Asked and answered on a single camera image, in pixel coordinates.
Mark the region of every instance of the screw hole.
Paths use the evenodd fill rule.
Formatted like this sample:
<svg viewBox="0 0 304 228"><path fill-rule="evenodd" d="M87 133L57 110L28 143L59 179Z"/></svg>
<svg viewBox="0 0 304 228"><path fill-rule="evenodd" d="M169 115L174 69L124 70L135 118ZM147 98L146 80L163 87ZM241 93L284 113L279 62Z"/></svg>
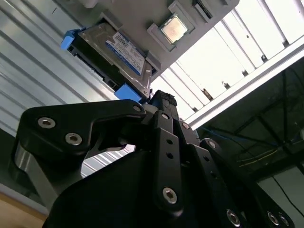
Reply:
<svg viewBox="0 0 304 228"><path fill-rule="evenodd" d="M171 153L168 152L168 153L166 153L166 154L167 154L167 157L168 157L168 158L173 159L173 155L172 155Z"/></svg>
<svg viewBox="0 0 304 228"><path fill-rule="evenodd" d="M51 125L51 122L49 120L43 120L42 121L42 124L43 125L46 125L46 126L50 126Z"/></svg>
<svg viewBox="0 0 304 228"><path fill-rule="evenodd" d="M167 119L167 120L170 119L170 117L169 117L166 113L162 113L161 116L162 116L163 118Z"/></svg>
<svg viewBox="0 0 304 228"><path fill-rule="evenodd" d="M173 144L173 142L170 139L167 139L167 143L170 144L170 145Z"/></svg>
<svg viewBox="0 0 304 228"><path fill-rule="evenodd" d="M216 145L214 144L214 142L212 141L208 141L209 145L212 147L212 148L216 148Z"/></svg>
<svg viewBox="0 0 304 228"><path fill-rule="evenodd" d="M210 174L211 174L211 176L212 176L213 178L215 178L215 179L218 178L217 175L216 175L214 172L211 171Z"/></svg>
<svg viewBox="0 0 304 228"><path fill-rule="evenodd" d="M172 199L173 198L173 193L170 190L166 191L167 196Z"/></svg>
<svg viewBox="0 0 304 228"><path fill-rule="evenodd" d="M136 111L138 111L138 112L140 112L140 111L141 111L141 108L140 108L140 107L138 107L138 106L136 106L136 105L134 105L134 106L133 106L133 109L134 109L134 110L136 110Z"/></svg>
<svg viewBox="0 0 304 228"><path fill-rule="evenodd" d="M77 138L76 136L71 136L71 137L70 137L70 140L76 142L76 141L78 140L78 138Z"/></svg>

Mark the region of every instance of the black cable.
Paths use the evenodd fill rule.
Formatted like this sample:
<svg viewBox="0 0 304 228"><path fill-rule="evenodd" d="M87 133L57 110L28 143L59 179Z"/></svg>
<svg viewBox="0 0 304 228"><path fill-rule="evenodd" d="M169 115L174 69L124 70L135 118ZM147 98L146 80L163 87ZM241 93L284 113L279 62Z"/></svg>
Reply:
<svg viewBox="0 0 304 228"><path fill-rule="evenodd" d="M242 160L242 159L240 159L240 156L241 156L241 154L243 154L243 153L245 153L245 152L249 152L242 144L240 144L238 141L236 141L236 140L234 140L234 139L231 139L231 138L229 138L231 141L233 141L234 143L236 143L237 145L239 145L240 147L242 147L243 148L243 152L241 152L241 153L239 153L238 154L238 156L237 156L237 158L241 161L241 163L242 163L242 165L245 165L245 162ZM245 169L248 171L248 172L253 172L253 170L252 169L249 169L249 167L247 167L247 166L244 166L245 167Z"/></svg>
<svg viewBox="0 0 304 228"><path fill-rule="evenodd" d="M286 194L286 192L284 191L283 187L280 185L280 183L276 180L276 178L274 176L272 176L272 178L274 179L274 181L276 182L276 184L279 186L279 188L282 190L282 192L284 193L284 195L286 196L286 198L288 199L288 201L290 202L290 204L294 207L294 209L296 209L304 218L304 214L299 210L299 208L296 207L295 204L293 204L293 202L289 199L288 195Z"/></svg>

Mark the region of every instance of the blue hard drive label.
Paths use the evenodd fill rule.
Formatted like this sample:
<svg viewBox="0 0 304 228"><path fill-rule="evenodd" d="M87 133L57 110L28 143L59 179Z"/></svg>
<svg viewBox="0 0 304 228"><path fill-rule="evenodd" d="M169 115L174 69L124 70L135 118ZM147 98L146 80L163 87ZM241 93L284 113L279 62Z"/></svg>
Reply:
<svg viewBox="0 0 304 228"><path fill-rule="evenodd" d="M113 36L115 43L107 40L105 43L132 71L138 76L142 75L144 57L136 50L136 47L123 35L117 32Z"/></svg>

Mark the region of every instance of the cable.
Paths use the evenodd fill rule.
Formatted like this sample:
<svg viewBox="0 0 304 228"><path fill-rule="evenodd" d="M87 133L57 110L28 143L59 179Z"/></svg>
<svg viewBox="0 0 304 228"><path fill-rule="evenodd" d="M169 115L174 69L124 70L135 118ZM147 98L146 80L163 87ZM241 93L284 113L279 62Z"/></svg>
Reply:
<svg viewBox="0 0 304 228"><path fill-rule="evenodd" d="M269 151L266 151L266 152L264 152L264 153L261 153L261 154L257 155L256 158L261 157L261 156L263 156L263 155L265 155L265 154L266 154L266 156L267 156L267 154L269 154L269 152L272 153L272 151L273 151L273 150L269 150ZM254 158L246 158L246 159L238 160L237 162L247 162L247 161L252 160L252 159L254 159Z"/></svg>
<svg viewBox="0 0 304 228"><path fill-rule="evenodd" d="M206 130L206 131L208 131L208 132L210 132L210 133L212 133L212 134L214 134L214 135L216 135L216 136L218 136L218 137L220 137L220 138L222 138L222 139L231 140L231 141L237 143L240 147L242 147L242 148L246 151L246 148L245 148L243 145L241 145L239 142L237 142L236 140L231 139L231 138L227 138L227 137L222 136L222 135L220 135L220 134L217 134L217 133L215 133L215 132L213 132L213 131L210 131L210 130L207 129L207 128L203 128L203 129ZM256 160L256 162L258 162L259 164L262 164L262 163L260 162L260 160L263 159L264 157L258 159L258 158L256 158L251 152L249 152L249 151L246 151L246 152L247 152L248 154L250 154L250 155L252 156L252 158ZM293 202L290 200L290 198L288 197L288 195L286 194L286 192L284 191L284 189L283 189L283 187L280 185L280 183L276 180L276 178L275 178L274 176L271 176L271 177L272 177L272 178L274 179L274 181L277 183L277 185L278 185L279 188L282 190L282 192L283 192L284 195L286 196L287 200L288 200L288 201L290 202L290 204L294 207L294 209L296 209L296 210L301 214L301 216L304 218L304 214L299 210L299 208L298 208L295 204L293 204Z"/></svg>
<svg viewBox="0 0 304 228"><path fill-rule="evenodd" d="M284 193L284 195L286 196L287 200L290 202L290 204L294 207L294 209L296 209L304 218L304 214L299 210L299 208L297 208L297 206L295 204L293 204L293 202L289 199L288 195L286 194L286 192L284 191L283 187L280 185L280 183L276 180L276 178L274 176L272 176L272 178L274 179L274 181L276 182L276 184L279 186L279 188L282 190L282 192Z"/></svg>
<svg viewBox="0 0 304 228"><path fill-rule="evenodd" d="M278 150L275 150L275 151L273 151L272 153L270 153L270 154L268 154L268 155L266 155L266 156L264 156L264 157L255 158L255 159L256 159L255 161L252 161L252 162L248 162L248 163L242 164L242 165L240 165L240 167L243 167L243 166L246 166L246 165L251 165L251 164L253 164L253 163L259 162L260 160L262 160L262 159L264 159L264 158L267 158L267 157L269 157L269 156L275 154L276 152L278 152Z"/></svg>
<svg viewBox="0 0 304 228"><path fill-rule="evenodd" d="M218 136L218 137L220 137L220 138L222 138L222 139L228 139L228 140L234 141L235 143L238 143L238 142L235 141L233 138L225 137L225 136L223 136L223 135L221 135L221 134L218 134L218 133L216 133L216 132L214 132L214 131L212 131L212 130L209 130L209 129L205 128L205 127L202 127L202 129L205 130L206 132L210 132L211 134L216 135L216 136ZM250 139L244 139L244 138L237 137L237 136L233 136L233 137L236 138L236 139L238 139L238 140L240 140L240 141L250 141L250 142L252 142L252 140L250 140Z"/></svg>

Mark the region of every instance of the black metal bracket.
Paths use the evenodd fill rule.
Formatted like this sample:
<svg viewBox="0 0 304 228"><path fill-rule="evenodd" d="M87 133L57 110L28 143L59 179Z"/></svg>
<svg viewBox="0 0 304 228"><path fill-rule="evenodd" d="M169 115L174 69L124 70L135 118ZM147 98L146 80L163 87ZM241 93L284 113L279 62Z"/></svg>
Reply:
<svg viewBox="0 0 304 228"><path fill-rule="evenodd" d="M50 209L44 228L284 228L282 216L294 227L216 142L199 146L173 96L158 91L150 104L71 104L22 115L13 161ZM136 150L80 178L85 157L125 144Z"/></svg>

